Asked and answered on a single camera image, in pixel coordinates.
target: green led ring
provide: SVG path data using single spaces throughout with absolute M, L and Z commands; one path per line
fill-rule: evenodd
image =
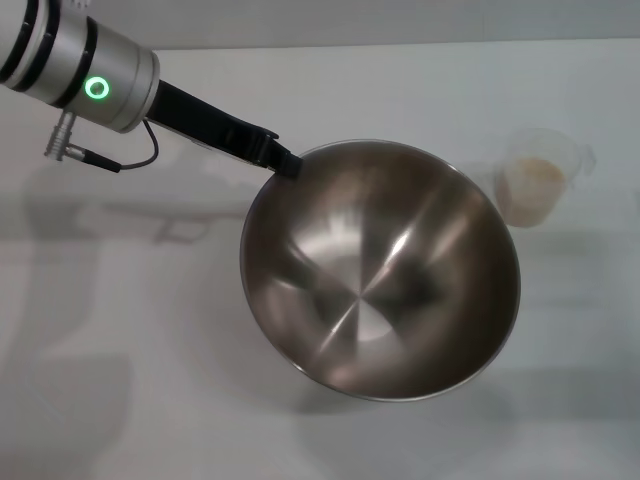
M 96 84 L 102 85 L 102 92 L 93 93 L 91 88 Z M 84 84 L 84 91 L 89 96 L 89 98 L 93 98 L 94 100 L 102 100 L 103 98 L 106 98 L 107 95 L 109 95 L 109 84 L 102 77 L 92 77 L 87 80 L 87 83 Z

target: white wall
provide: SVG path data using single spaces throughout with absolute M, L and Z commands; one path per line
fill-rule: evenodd
M 155 48 L 640 36 L 638 0 L 94 0 Z

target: bowl rim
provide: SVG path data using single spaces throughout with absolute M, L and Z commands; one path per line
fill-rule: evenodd
M 302 168 L 304 168 L 304 160 L 306 159 L 306 157 L 308 157 L 309 155 L 319 152 L 321 150 L 325 150 L 327 148 L 330 147 L 335 147 L 335 146 L 339 146 L 339 145 L 349 145 L 349 144 L 380 144 L 380 145 L 393 145 L 396 147 L 402 147 L 404 149 L 407 149 L 409 151 L 413 151 L 415 153 L 420 154 L 421 156 L 427 156 L 430 157 L 433 160 L 436 160 L 440 163 L 442 163 L 444 166 L 448 167 L 451 171 L 453 171 L 454 173 L 457 173 L 458 175 L 460 175 L 477 193 L 479 193 L 482 198 L 484 198 L 484 200 L 487 202 L 487 204 L 489 205 L 489 208 L 493 211 L 493 213 L 497 216 L 498 219 L 500 219 L 500 225 L 501 225 L 501 229 L 504 232 L 504 234 L 506 235 L 507 239 L 508 239 L 508 244 L 512 253 L 512 258 L 513 258 L 513 263 L 514 263 L 514 267 L 515 267 L 515 273 L 516 273 L 516 280 L 517 280 L 517 285 L 516 285 L 516 298 L 515 298 L 515 303 L 514 303 L 514 309 L 513 309 L 513 314 L 512 314 L 512 318 L 509 322 L 509 328 L 507 329 L 507 331 L 505 332 L 505 335 L 502 339 L 502 341 L 500 342 L 500 345 L 498 345 L 498 348 L 495 349 L 495 351 L 493 352 L 493 354 L 491 355 L 491 357 L 489 357 L 489 359 L 483 364 L 481 365 L 475 372 L 473 372 L 471 375 L 469 375 L 468 377 L 464 378 L 463 380 L 460 380 L 458 383 L 455 383 L 454 385 L 451 385 L 447 388 L 444 388 L 442 390 L 439 390 L 437 392 L 432 392 L 432 393 L 428 393 L 426 395 L 419 395 L 419 396 L 415 396 L 415 397 L 405 397 L 405 398 L 386 398 L 386 397 L 375 397 L 375 396 L 370 396 L 370 395 L 362 395 L 359 393 L 354 393 L 354 392 L 349 392 L 347 390 L 342 390 L 340 388 L 337 388 L 333 385 L 329 385 L 325 382 L 322 382 L 320 380 L 318 380 L 317 378 L 314 378 L 309 372 L 307 372 L 302 366 L 298 365 L 295 361 L 293 361 L 288 355 L 286 355 L 282 349 L 275 345 L 271 339 L 269 338 L 269 336 L 267 335 L 267 332 L 265 332 L 265 330 L 262 328 L 262 325 L 260 324 L 260 322 L 257 319 L 257 315 L 256 312 L 253 309 L 253 306 L 251 305 L 251 301 L 249 300 L 249 292 L 248 292 L 248 287 L 247 287 L 247 280 L 245 278 L 245 243 L 246 243 L 246 232 L 247 232 L 247 224 L 248 224 L 248 220 L 249 217 L 251 216 L 251 214 L 253 213 L 253 211 L 256 208 L 256 204 L 258 203 L 259 199 L 261 198 L 261 196 L 265 195 L 265 192 L 268 189 L 269 184 L 273 183 L 277 178 L 281 178 L 281 177 L 277 177 L 275 174 L 272 175 L 271 177 L 269 177 L 269 179 L 262 185 L 262 187 L 260 187 L 260 191 L 257 193 L 257 195 L 254 197 L 253 201 L 251 202 L 251 206 L 249 207 L 249 210 L 247 211 L 247 214 L 245 216 L 244 219 L 244 223 L 242 226 L 242 234 L 241 234 L 241 238 L 240 238 L 240 255 L 239 255 L 239 263 L 240 263 L 240 277 L 242 280 L 242 289 L 244 291 L 244 296 L 245 299 L 247 301 L 247 304 L 249 305 L 249 309 L 251 310 L 251 315 L 253 316 L 253 319 L 255 321 L 256 324 L 258 324 L 258 327 L 260 328 L 260 330 L 262 331 L 262 334 L 266 337 L 266 339 L 269 341 L 269 343 L 273 346 L 273 348 L 275 348 L 278 353 L 291 365 L 293 365 L 298 371 L 302 372 L 305 376 L 307 376 L 307 378 L 311 379 L 312 381 L 314 381 L 315 383 L 317 383 L 318 385 L 322 385 L 324 387 L 330 388 L 331 390 L 338 392 L 338 393 L 342 393 L 344 395 L 353 397 L 353 398 L 358 398 L 361 400 L 369 400 L 369 401 L 374 401 L 374 402 L 381 402 L 381 403 L 408 403 L 408 402 L 417 402 L 419 400 L 427 400 L 430 398 L 435 398 L 438 397 L 440 395 L 444 395 L 446 393 L 452 392 L 453 390 L 457 390 L 459 387 L 462 387 L 463 385 L 466 385 L 467 383 L 471 382 L 472 380 L 474 380 L 476 377 L 478 377 L 482 372 L 484 372 L 489 365 L 491 365 L 495 359 L 498 357 L 498 355 L 500 355 L 500 353 L 502 352 L 502 350 L 504 349 L 507 341 L 509 340 L 509 338 L 511 337 L 511 334 L 513 333 L 513 329 L 516 323 L 516 319 L 518 317 L 518 312 L 520 310 L 520 296 L 521 296 L 521 290 L 522 290 L 522 286 L 521 286 L 521 275 L 520 275 L 520 261 L 518 259 L 518 252 L 516 251 L 516 247 L 515 247 L 515 243 L 513 242 L 513 237 L 511 236 L 511 233 L 509 231 L 509 228 L 507 227 L 507 224 L 504 222 L 504 220 L 502 220 L 502 215 L 500 214 L 498 208 L 496 207 L 496 205 L 491 201 L 491 199 L 482 191 L 482 189 L 473 181 L 471 180 L 467 175 L 465 175 L 463 172 L 461 172 L 460 170 L 458 170 L 456 167 L 454 167 L 453 165 L 451 165 L 449 162 L 443 160 L 442 158 L 433 155 L 432 153 L 427 152 L 426 150 L 422 150 L 420 148 L 416 148 L 416 147 L 412 147 L 411 145 L 406 145 L 404 143 L 400 143 L 400 142 L 394 142 L 394 141 L 390 141 L 390 140 L 379 140 L 379 139 L 351 139 L 351 140 L 339 140 L 337 142 L 331 142 L 331 143 L 326 143 L 324 145 L 320 145 L 317 147 L 314 147 L 310 150 L 305 151 L 304 153 L 302 153 L 300 155 L 300 158 L 302 158 L 303 160 L 303 165 Z

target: green light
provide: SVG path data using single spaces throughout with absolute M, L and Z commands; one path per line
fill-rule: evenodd
M 109 95 L 109 84 L 102 77 L 92 77 L 84 84 L 84 91 L 94 100 L 102 100 Z

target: white table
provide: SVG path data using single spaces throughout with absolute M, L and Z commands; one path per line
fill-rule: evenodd
M 57 112 L 0 91 L 0 478 L 637 479 L 638 52 L 160 54 L 165 80 L 298 153 L 383 138 L 473 174 L 520 128 L 593 147 L 593 175 L 545 225 L 512 232 L 522 304 L 503 353 L 471 384 L 403 405 L 314 384 L 253 321 L 238 246 L 268 172 L 161 131 L 160 160 L 140 171 L 53 165 L 41 154 Z M 86 122 L 74 141 L 123 163 L 151 148 L 143 129 Z

